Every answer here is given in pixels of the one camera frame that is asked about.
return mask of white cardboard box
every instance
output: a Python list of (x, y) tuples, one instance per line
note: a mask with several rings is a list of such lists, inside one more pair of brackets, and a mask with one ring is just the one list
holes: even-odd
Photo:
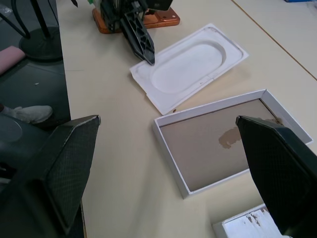
[(217, 238), (283, 238), (265, 204), (212, 225)]
[(184, 176), (182, 175), (178, 164), (176, 163), (169, 146), (166, 142), (166, 139), (163, 136), (161, 128), (166, 125), (170, 125), (176, 122), (181, 122), (184, 120), (196, 118), (202, 115), (206, 115), (212, 112), (220, 111), (226, 108), (233, 107), (235, 105), (243, 104), (246, 102), (250, 102), (256, 99), (260, 99), (260, 101), (265, 104), (265, 106), (274, 114), (275, 117), (281, 119), (283, 121), (283, 125), (293, 130), (293, 132), (305, 143), (312, 143), (313, 139), (308, 135), (307, 132), (296, 122), (296, 120), (287, 112), (285, 108), (274, 98), (274, 96), (268, 92), (267, 90), (259, 90), (243, 95), (239, 95), (236, 97), (227, 98), (224, 100), (220, 100), (217, 102), (205, 104), (199, 107), (191, 108), (188, 110), (184, 110), (181, 112), (169, 114), (166, 116), (162, 116), (154, 120), (153, 129), (154, 133), (159, 141), (159, 144), (163, 150), (164, 156), (167, 159), (167, 162), (171, 168), (171, 171), (174, 175), (174, 178), (177, 182), (177, 185), (180, 189), (180, 192), (183, 198), (188, 197), (189, 195), (197, 194), (202, 192), (210, 187), (213, 187), (221, 182), (224, 182), (228, 179), (234, 178), (238, 175), (247, 173), (249, 169), (239, 171), (238, 173), (232, 174), (228, 177), (222, 178), (212, 184), (208, 184), (199, 189), (190, 190), (188, 184), (186, 184)]

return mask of white box lid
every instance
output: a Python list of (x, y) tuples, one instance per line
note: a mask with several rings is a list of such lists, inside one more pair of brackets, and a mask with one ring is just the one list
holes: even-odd
[(213, 24), (130, 68), (133, 78), (163, 115), (240, 63), (248, 53)]

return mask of oval recess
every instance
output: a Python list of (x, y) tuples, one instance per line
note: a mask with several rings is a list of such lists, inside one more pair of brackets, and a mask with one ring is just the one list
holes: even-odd
[(191, 44), (161, 63), (151, 76), (158, 90), (176, 94), (219, 68), (226, 60), (225, 49), (214, 41)]

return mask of black stand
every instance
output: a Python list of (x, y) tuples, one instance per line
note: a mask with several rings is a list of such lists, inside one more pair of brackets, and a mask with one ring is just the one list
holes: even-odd
[(58, 27), (47, 27), (37, 0), (31, 0), (32, 7), (41, 26), (30, 32), (29, 39), (22, 38), (20, 49), (35, 61), (55, 62), (63, 59)]

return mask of table surface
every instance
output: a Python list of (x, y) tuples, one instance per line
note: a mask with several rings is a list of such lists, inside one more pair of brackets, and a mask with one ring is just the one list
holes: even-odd
[(233, 1), (317, 78), (317, 9), (312, 2)]
[[(250, 174), (182, 199), (151, 129), (160, 114), (129, 72), (139, 60), (122, 34), (98, 32), (86, 0), (78, 4), (57, 0), (71, 116), (102, 119), (83, 196), (88, 238), (213, 238), (212, 223), (261, 204)], [(230, 0), (172, 7), (180, 25), (149, 30), (156, 52), (214, 23), (250, 54), (177, 111), (267, 88), (317, 138), (317, 82), (241, 9)]]

